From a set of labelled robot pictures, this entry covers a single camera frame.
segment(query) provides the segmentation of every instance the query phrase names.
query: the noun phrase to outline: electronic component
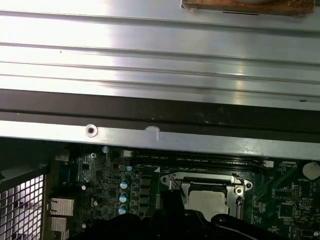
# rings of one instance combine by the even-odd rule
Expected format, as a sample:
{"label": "electronic component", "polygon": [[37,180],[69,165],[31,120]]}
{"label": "electronic component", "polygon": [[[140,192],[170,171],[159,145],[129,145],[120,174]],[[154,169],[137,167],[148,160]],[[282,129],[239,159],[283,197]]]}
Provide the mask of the electronic component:
{"label": "electronic component", "polygon": [[146,196],[140,197],[139,202],[143,205],[149,205],[150,198]]}
{"label": "electronic component", "polygon": [[52,217],[51,231],[53,232],[55,240],[67,240],[69,238],[67,219],[64,217]]}
{"label": "electronic component", "polygon": [[319,237],[320,235],[319,229],[315,229],[304,223],[295,222],[293,224],[293,227],[295,228],[295,231],[299,236],[299,239],[301,237],[311,239],[313,237]]}
{"label": "electronic component", "polygon": [[107,146],[103,146],[101,150],[104,154],[107,154],[109,152],[109,148]]}
{"label": "electronic component", "polygon": [[120,215],[126,214],[126,213],[127,213],[127,209],[128,209],[127,205],[122,204],[122,205],[119,207],[118,212],[119,212]]}
{"label": "electronic component", "polygon": [[94,198],[93,205],[97,207],[99,204],[101,204],[104,201],[104,198],[102,196],[99,196],[97,198]]}
{"label": "electronic component", "polygon": [[73,216],[74,203],[75,203],[75,200],[73,199],[51,198],[49,200],[48,206],[49,206],[51,215]]}
{"label": "electronic component", "polygon": [[148,196],[150,194],[150,189],[146,187],[140,188],[140,195]]}
{"label": "electronic component", "polygon": [[149,210],[149,205],[147,204],[140,204],[139,205],[139,212],[146,213]]}
{"label": "electronic component", "polygon": [[127,172],[131,172],[132,171],[132,166],[125,166],[125,170]]}
{"label": "electronic component", "polygon": [[128,194],[123,192],[120,194],[119,201],[120,203],[125,203],[128,200]]}
{"label": "electronic component", "polygon": [[[209,221],[229,214],[291,240],[311,235],[293,226],[294,220],[307,226],[320,222],[320,215],[313,214],[320,213],[320,181],[311,180],[307,167],[302,169],[310,162],[149,149],[128,150],[124,156],[123,149],[113,146],[103,154],[103,147],[85,146],[76,157],[70,155],[70,161],[76,161],[67,165],[69,172],[90,174],[83,175],[88,177],[85,184],[78,180],[82,178],[69,184],[74,189],[85,185],[85,191],[55,195],[77,196],[72,234],[81,232],[83,224],[88,226],[89,218],[153,216],[162,207],[161,192],[168,189],[180,190],[184,207],[202,212]],[[90,153],[97,153],[96,158]],[[89,170],[83,170],[85,164]],[[98,197],[102,204],[95,203]]]}
{"label": "electronic component", "polygon": [[86,191],[86,190],[88,190],[89,188],[91,188],[91,186],[92,186],[92,184],[91,184],[90,182],[87,182],[87,183],[81,185],[81,189],[82,189],[83,191]]}
{"label": "electronic component", "polygon": [[282,203],[279,209],[279,218],[292,218],[294,206],[292,204]]}
{"label": "electronic component", "polygon": [[142,177],[141,178],[141,187],[150,187],[150,184],[151,184],[151,179],[148,177],[148,178],[146,178],[146,177]]}
{"label": "electronic component", "polygon": [[208,221],[216,214],[228,213],[242,219],[245,192],[253,188],[252,182],[239,176],[189,172],[164,175],[161,183],[169,189],[180,189],[184,207],[202,212]]}
{"label": "electronic component", "polygon": [[317,162],[309,162],[303,166],[302,173],[306,178],[316,180],[320,177],[320,166]]}
{"label": "electronic component", "polygon": [[121,189],[127,189],[128,186],[129,186],[128,180],[125,179],[125,180],[122,180],[122,181],[120,182],[120,188],[121,188]]}

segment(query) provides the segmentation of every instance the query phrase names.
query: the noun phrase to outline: mesh grille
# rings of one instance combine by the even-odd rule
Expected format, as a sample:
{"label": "mesh grille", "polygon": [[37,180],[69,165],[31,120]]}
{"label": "mesh grille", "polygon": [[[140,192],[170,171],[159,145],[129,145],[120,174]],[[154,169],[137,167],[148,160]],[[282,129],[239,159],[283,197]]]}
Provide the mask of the mesh grille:
{"label": "mesh grille", "polygon": [[39,240],[43,175],[0,194],[0,240]]}

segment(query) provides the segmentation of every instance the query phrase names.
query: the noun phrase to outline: metal sheet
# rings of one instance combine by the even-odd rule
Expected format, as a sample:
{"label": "metal sheet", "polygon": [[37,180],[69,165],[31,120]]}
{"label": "metal sheet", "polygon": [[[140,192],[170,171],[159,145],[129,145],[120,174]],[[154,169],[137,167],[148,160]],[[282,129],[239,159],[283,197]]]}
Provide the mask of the metal sheet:
{"label": "metal sheet", "polygon": [[320,14],[5,0],[0,89],[319,110]]}
{"label": "metal sheet", "polygon": [[320,160],[317,143],[264,140],[98,127],[88,137],[85,126],[0,121],[1,137],[201,153]]}

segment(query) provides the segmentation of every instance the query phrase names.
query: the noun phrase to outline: black plastic part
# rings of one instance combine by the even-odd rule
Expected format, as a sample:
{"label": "black plastic part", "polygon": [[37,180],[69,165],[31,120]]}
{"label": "black plastic part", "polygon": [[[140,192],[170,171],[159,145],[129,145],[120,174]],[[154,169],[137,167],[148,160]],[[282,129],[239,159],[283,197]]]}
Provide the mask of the black plastic part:
{"label": "black plastic part", "polygon": [[218,229],[228,230],[252,240],[286,240],[286,238],[265,231],[257,226],[249,224],[236,217],[227,214],[217,214],[211,219],[211,223]]}
{"label": "black plastic part", "polygon": [[189,195],[192,191],[213,191],[218,193],[223,193],[227,196],[227,187],[225,185],[201,185],[201,184],[191,184],[189,187]]}
{"label": "black plastic part", "polygon": [[184,215],[185,206],[179,190],[161,192],[161,208],[169,216],[181,217]]}
{"label": "black plastic part", "polygon": [[186,183],[196,182],[196,183],[207,183],[207,184],[231,184],[230,180],[225,179],[212,179],[212,178],[199,178],[199,177],[184,177],[183,181]]}

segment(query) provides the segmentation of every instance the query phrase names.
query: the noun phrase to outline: metal bracket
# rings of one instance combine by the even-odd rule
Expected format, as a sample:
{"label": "metal bracket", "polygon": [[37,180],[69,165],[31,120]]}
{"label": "metal bracket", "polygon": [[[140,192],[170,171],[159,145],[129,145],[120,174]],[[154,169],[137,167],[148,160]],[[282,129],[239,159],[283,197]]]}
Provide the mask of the metal bracket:
{"label": "metal bracket", "polygon": [[224,213],[215,211],[217,205],[214,204],[215,201],[212,198],[215,197],[212,195],[212,193],[223,193],[223,200],[225,206],[228,207],[228,214],[230,216],[242,219],[242,206],[245,200],[245,192],[250,191],[253,188],[252,182],[236,175],[218,175],[192,172],[175,172],[164,175],[161,177],[161,183],[168,186],[170,190],[181,190],[183,204],[186,209],[190,209],[191,192],[198,191],[199,194],[201,193],[198,203],[199,205],[204,206],[204,202],[208,200],[207,205],[205,205],[205,211],[208,212],[208,214],[205,212],[203,212],[203,214],[209,221],[211,217],[213,217],[210,214]]}

